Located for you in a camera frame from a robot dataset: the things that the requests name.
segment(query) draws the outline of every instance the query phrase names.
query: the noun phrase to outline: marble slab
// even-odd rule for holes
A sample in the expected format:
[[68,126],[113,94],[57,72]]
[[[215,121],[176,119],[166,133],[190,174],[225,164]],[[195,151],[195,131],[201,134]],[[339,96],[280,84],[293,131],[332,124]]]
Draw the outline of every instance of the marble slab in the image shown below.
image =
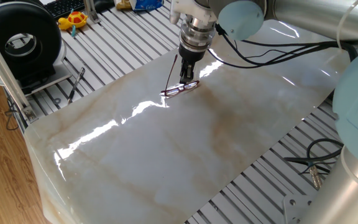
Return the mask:
[[[251,40],[325,39],[268,21]],[[269,49],[238,44],[244,55]],[[221,37],[211,49],[227,62],[247,65]],[[165,98],[160,91],[176,54],[26,129],[44,214],[52,223],[183,223],[309,115],[349,63],[346,53],[331,49],[238,69],[206,53],[195,68],[199,87]],[[179,69],[177,63],[169,86],[179,81]]]

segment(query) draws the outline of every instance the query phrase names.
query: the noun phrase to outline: metal rod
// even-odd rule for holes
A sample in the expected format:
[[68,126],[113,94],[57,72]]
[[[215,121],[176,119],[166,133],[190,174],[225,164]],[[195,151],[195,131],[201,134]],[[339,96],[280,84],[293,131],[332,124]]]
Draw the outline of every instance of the metal rod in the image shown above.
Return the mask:
[[23,91],[21,90],[19,84],[16,82],[11,70],[7,66],[4,58],[0,53],[0,77],[2,82],[4,83],[7,91],[12,96],[13,100],[16,102],[17,106],[20,110],[26,108],[27,114],[34,112],[30,107],[30,103],[27,101],[27,98],[24,96]]
[[93,0],[84,0],[85,5],[85,11],[88,15],[88,17],[92,20],[94,23],[100,22],[98,13],[96,12],[96,9],[94,7]]

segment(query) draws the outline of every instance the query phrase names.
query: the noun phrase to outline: cable connector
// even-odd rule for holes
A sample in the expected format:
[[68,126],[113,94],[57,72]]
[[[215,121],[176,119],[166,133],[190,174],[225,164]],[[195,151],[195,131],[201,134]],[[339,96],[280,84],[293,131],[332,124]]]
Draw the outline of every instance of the cable connector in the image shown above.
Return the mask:
[[321,177],[318,174],[317,167],[316,166],[310,167],[309,172],[310,172],[311,178],[313,180],[313,185],[314,185],[315,189],[319,190],[320,187],[322,186],[323,182],[321,181]]
[[218,35],[227,35],[226,31],[219,25],[215,24],[216,32],[218,32]]

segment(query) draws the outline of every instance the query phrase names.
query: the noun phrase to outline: black cable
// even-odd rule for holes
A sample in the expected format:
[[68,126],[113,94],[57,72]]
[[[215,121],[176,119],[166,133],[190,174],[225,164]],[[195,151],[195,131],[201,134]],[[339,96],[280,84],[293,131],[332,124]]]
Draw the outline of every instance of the black cable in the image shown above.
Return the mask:
[[328,165],[328,164],[334,164],[334,163],[336,163],[336,162],[316,162],[316,163],[314,163],[314,164],[310,164],[310,165],[308,165],[308,167],[307,167],[304,171],[300,172],[299,175],[305,174],[305,173],[308,171],[308,169],[310,169],[310,167],[313,167],[313,166],[316,166],[316,167],[317,167],[317,164]]
[[246,57],[246,58],[263,57],[263,56],[265,56],[265,55],[266,55],[267,53],[269,53],[269,52],[280,52],[280,53],[283,53],[283,54],[287,54],[287,52],[284,52],[284,51],[282,51],[282,50],[272,49],[272,50],[266,51],[265,53],[263,53],[263,54],[261,54],[261,55],[258,55],[258,56],[249,56],[249,57]]
[[286,157],[284,158],[288,162],[318,162],[318,161],[325,161],[327,159],[332,159],[334,157],[337,157],[341,154],[342,149],[338,149],[337,151],[328,154],[327,156],[321,156],[321,157],[314,157],[314,158],[292,158],[292,157]]
[[[285,53],[285,54],[283,54],[283,55],[281,55],[281,56],[278,56],[278,57],[276,57],[276,58],[274,58],[274,59],[268,61],[267,63],[265,63],[265,64],[263,64],[263,65],[254,65],[254,66],[233,65],[233,64],[231,64],[231,63],[228,63],[228,62],[225,62],[225,61],[219,59],[217,56],[215,56],[215,54],[212,53],[212,51],[211,51],[210,49],[208,50],[208,52],[209,52],[216,60],[218,60],[218,61],[220,61],[220,62],[222,62],[223,64],[228,65],[228,66],[232,66],[232,67],[235,67],[235,68],[259,68],[259,67],[263,67],[263,66],[267,66],[267,65],[274,65],[274,64],[276,64],[276,63],[285,62],[285,61],[290,60],[290,59],[293,59],[293,58],[295,58],[295,57],[299,57],[299,56],[302,56],[302,55],[305,55],[305,54],[309,54],[309,53],[316,52],[316,51],[319,51],[319,50],[324,50],[324,49],[326,49],[326,48],[324,48],[324,47],[315,47],[315,48],[313,48],[313,49],[309,49],[309,50],[306,50],[306,51],[304,51],[304,52],[301,52],[301,53],[298,53],[298,54],[295,54],[295,55],[294,55],[294,53],[295,53],[296,51],[300,50],[300,49],[296,49],[296,50],[292,50],[291,52],[287,52],[287,53]],[[284,58],[284,59],[281,59],[281,60],[279,60],[279,61],[275,61],[275,60],[278,59],[278,58],[282,58],[282,57],[285,57],[285,56],[290,55],[290,54],[292,54],[291,57]]]
[[[302,164],[302,165],[306,165],[306,166],[309,165],[308,162],[303,162],[303,161],[295,161],[294,163]],[[321,166],[316,166],[316,167],[317,167],[317,169],[319,169],[319,170],[322,170],[322,171],[324,171],[324,172],[329,173],[329,169],[327,169],[327,168],[324,168],[324,167],[321,167]]]
[[14,104],[14,103],[11,103],[11,101],[9,100],[9,97],[8,97],[7,101],[8,101],[8,105],[9,105],[9,103],[10,103],[11,105],[9,106],[9,110],[5,112],[5,116],[7,116],[6,129],[7,129],[8,131],[14,131],[14,130],[16,130],[17,128],[19,128],[19,125],[17,125],[16,128],[9,128],[9,123],[10,123],[12,117],[13,117],[13,113],[17,113],[17,110],[14,110],[14,109],[13,109],[13,107],[14,107],[15,104]]
[[[325,161],[327,159],[332,159],[332,158],[339,156],[341,154],[342,147],[344,146],[343,143],[341,143],[337,140],[333,140],[333,139],[318,139],[318,140],[313,141],[312,143],[313,143],[313,145],[315,145],[316,143],[319,143],[321,141],[335,143],[338,146],[340,146],[341,148],[331,154],[328,154],[326,156],[321,156],[321,157],[314,157],[314,158],[310,158],[310,156],[306,157],[306,158],[286,157],[284,159],[288,162],[318,162],[318,161]],[[309,147],[306,149],[306,154],[310,153],[311,146],[309,145]]]
[[312,148],[315,144],[317,144],[317,143],[319,143],[319,142],[331,142],[331,143],[337,144],[337,145],[340,146],[341,148],[343,147],[343,143],[341,143],[341,142],[339,142],[339,141],[337,141],[337,140],[335,140],[335,139],[329,139],[329,138],[317,139],[317,140],[312,141],[312,142],[309,144],[308,148],[306,149],[306,157],[307,157],[307,158],[310,158],[310,150],[311,150],[311,148]]
[[[281,62],[285,62],[287,60],[290,60],[290,59],[293,59],[295,57],[288,57],[288,58],[285,58],[283,60],[280,60],[280,61],[276,61],[278,60],[279,58],[281,57],[285,57],[287,56],[288,54],[285,54],[285,55],[282,55],[281,57],[279,58],[275,58],[269,62],[266,62],[266,63],[258,63],[258,62],[254,62],[254,61],[251,61],[248,59],[248,57],[244,57],[237,49],[237,47],[233,46],[233,44],[230,42],[230,40],[226,37],[226,32],[224,31],[224,29],[222,29],[222,27],[219,25],[219,24],[216,24],[215,25],[215,28],[218,32],[219,35],[222,35],[226,42],[232,47],[232,49],[238,54],[238,56],[240,56],[243,60],[245,60],[246,62],[248,63],[251,63],[255,66],[266,66],[266,65],[273,65],[273,64],[276,64],[276,63],[281,63]],[[260,45],[260,46],[264,46],[264,47],[294,47],[294,46],[298,46],[300,47],[299,49],[296,49],[294,51],[292,51],[292,53],[294,52],[297,52],[297,51],[300,51],[300,50],[303,50],[303,49],[307,49],[307,48],[311,48],[311,47],[316,47],[314,50],[311,50],[311,51],[307,51],[307,54],[308,53],[312,53],[312,52],[315,52],[315,51],[318,51],[319,50],[324,50],[324,49],[327,49],[327,48],[330,48],[330,47],[338,47],[338,44],[336,41],[325,41],[325,42],[318,42],[318,43],[305,43],[305,44],[261,44],[261,43],[256,43],[256,42],[252,42],[252,41],[249,41],[249,40],[242,40],[243,42],[245,43],[249,43],[249,44],[255,44],[255,45]],[[348,44],[348,43],[345,43],[345,42],[341,42],[341,45],[342,45],[342,48],[344,50],[346,50],[349,54],[349,58],[351,61],[353,61],[356,57],[357,57],[357,50],[351,45],[351,44]],[[237,67],[237,68],[258,68],[258,67],[244,67],[244,66],[233,66],[233,67]]]
[[[249,40],[242,40],[241,42],[248,43],[248,44],[254,44],[258,46],[263,47],[315,47],[315,46],[326,46],[326,47],[339,47],[336,41],[324,41],[324,42],[317,42],[317,43],[305,43],[305,44],[262,44],[257,43]],[[349,58],[351,61],[353,61],[357,56],[357,50],[353,45],[348,44],[346,42],[341,41],[341,46],[343,50],[346,50],[349,54]]]

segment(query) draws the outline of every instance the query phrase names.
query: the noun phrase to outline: metal cylinder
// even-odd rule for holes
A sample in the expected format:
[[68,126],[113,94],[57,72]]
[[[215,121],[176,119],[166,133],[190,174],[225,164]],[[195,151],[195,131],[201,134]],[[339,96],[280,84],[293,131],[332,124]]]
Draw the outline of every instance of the metal cylinder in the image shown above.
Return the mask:
[[193,16],[186,16],[180,30],[180,44],[191,52],[205,52],[215,34],[215,22],[203,24]]
[[358,224],[358,159],[346,147],[300,223]]
[[[339,21],[354,0],[271,0],[276,19],[336,39]],[[358,46],[358,6],[341,29],[341,40]]]

